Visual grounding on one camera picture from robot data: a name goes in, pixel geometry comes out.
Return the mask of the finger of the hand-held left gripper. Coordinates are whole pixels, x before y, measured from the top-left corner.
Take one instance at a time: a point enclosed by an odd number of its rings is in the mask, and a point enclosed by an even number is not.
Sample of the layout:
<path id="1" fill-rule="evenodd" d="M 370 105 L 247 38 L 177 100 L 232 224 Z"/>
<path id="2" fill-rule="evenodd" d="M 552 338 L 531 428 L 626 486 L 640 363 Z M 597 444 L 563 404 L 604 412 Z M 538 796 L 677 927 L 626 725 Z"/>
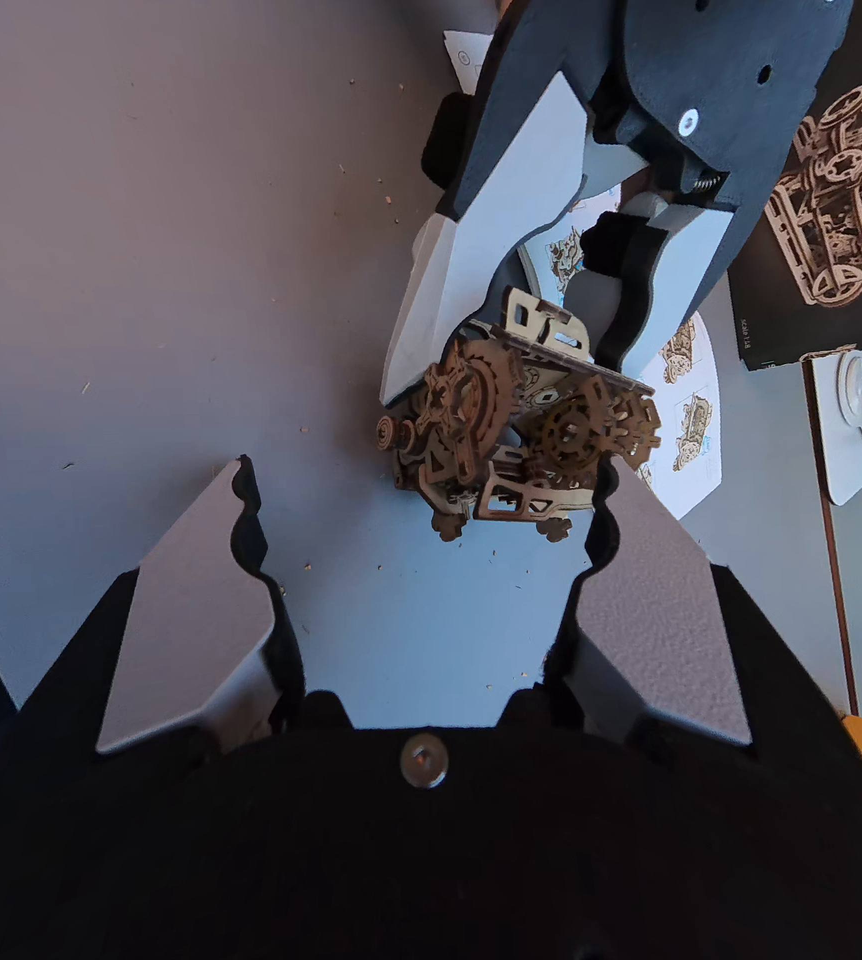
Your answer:
<path id="1" fill-rule="evenodd" d="M 646 162 L 624 145 L 591 144 L 588 114 L 557 72 L 458 219 L 434 213 L 415 240 L 413 268 L 392 331 L 380 402 L 394 405 L 441 360 L 453 331 L 484 306 L 502 261 L 557 223 L 581 194 L 605 193 Z"/>
<path id="2" fill-rule="evenodd" d="M 581 234 L 563 307 L 583 323 L 595 363 L 642 376 L 692 313 L 734 216 L 643 193 Z"/>

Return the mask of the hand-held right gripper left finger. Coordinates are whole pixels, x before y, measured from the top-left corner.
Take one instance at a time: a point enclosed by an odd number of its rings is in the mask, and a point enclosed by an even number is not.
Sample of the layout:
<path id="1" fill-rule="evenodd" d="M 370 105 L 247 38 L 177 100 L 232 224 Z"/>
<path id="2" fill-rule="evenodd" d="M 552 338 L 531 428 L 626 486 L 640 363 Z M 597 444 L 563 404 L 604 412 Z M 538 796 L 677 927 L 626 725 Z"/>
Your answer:
<path id="1" fill-rule="evenodd" d="M 252 460 L 231 460 L 142 559 L 96 742 L 115 754 L 183 728 L 230 752 L 281 732 L 305 670 Z"/>

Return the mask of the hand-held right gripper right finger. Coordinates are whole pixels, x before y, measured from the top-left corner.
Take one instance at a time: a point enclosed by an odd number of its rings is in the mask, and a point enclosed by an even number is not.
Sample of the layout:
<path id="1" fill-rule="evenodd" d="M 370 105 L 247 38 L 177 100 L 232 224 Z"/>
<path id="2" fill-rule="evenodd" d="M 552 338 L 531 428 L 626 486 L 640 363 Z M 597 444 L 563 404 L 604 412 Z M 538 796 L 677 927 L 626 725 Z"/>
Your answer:
<path id="1" fill-rule="evenodd" d="M 616 743 L 665 721 L 728 745 L 752 734 L 697 542 L 620 458 L 601 466 L 543 684 L 566 726 Z"/>

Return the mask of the wooden mechanical model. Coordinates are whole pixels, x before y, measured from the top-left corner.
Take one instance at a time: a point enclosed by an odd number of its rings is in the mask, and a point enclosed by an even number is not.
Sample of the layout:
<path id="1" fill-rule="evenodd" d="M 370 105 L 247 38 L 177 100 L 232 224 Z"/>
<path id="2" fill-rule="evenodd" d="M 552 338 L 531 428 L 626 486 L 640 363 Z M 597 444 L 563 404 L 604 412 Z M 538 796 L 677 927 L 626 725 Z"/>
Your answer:
<path id="1" fill-rule="evenodd" d="M 425 369 L 377 447 L 394 486 L 432 509 L 446 543 L 469 520 L 532 524 L 550 543 L 593 510 L 599 468 L 631 469 L 661 445 L 654 390 L 599 366 L 580 318 L 513 286 L 499 322 L 470 321 Z"/>

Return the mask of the grey desk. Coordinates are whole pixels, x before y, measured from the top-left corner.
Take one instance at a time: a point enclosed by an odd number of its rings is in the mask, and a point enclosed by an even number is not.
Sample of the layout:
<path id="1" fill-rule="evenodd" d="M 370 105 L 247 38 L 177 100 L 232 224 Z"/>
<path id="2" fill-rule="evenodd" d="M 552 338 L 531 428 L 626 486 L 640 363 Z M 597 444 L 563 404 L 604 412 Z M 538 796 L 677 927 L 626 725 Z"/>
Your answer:
<path id="1" fill-rule="evenodd" d="M 484 727 L 541 677 L 589 517 L 444 543 L 376 448 L 439 191 L 445 30 L 497 2 L 0 2 L 0 679 L 250 457 L 310 690 Z"/>

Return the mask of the white instruction booklet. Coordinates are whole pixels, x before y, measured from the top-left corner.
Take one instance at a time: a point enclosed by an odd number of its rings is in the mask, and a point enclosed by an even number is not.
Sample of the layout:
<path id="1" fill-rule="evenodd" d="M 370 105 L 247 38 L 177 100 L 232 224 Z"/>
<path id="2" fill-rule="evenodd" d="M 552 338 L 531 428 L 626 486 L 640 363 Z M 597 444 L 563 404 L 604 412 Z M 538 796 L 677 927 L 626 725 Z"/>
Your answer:
<path id="1" fill-rule="evenodd" d="M 578 199 L 560 221 L 517 249 L 534 296 L 576 315 L 589 337 L 589 358 L 611 318 L 616 282 L 576 281 L 583 270 L 580 236 L 605 212 L 622 205 L 621 188 Z M 637 469 L 639 477 L 678 520 L 714 491 L 722 480 L 720 391 L 711 336 L 694 313 L 643 367 L 640 380 L 654 389 L 660 417 L 660 447 Z"/>

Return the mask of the black model kit box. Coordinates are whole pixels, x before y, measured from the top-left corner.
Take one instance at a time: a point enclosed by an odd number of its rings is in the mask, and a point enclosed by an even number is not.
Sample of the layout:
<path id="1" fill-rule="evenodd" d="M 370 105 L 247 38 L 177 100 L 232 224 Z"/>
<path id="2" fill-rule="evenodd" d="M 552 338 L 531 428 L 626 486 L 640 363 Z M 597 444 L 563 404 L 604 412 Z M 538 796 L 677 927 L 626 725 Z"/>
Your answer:
<path id="1" fill-rule="evenodd" d="M 749 371 L 862 350 L 862 1 L 728 283 Z"/>

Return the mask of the white rounded panel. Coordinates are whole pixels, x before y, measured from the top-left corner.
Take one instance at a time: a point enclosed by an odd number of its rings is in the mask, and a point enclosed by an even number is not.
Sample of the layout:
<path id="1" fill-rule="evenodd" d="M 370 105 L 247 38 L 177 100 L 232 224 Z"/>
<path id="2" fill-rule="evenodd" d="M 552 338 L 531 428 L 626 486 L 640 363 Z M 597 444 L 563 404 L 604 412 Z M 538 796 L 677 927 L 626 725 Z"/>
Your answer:
<path id="1" fill-rule="evenodd" d="M 862 350 L 811 360 L 824 487 L 842 506 L 862 490 Z"/>

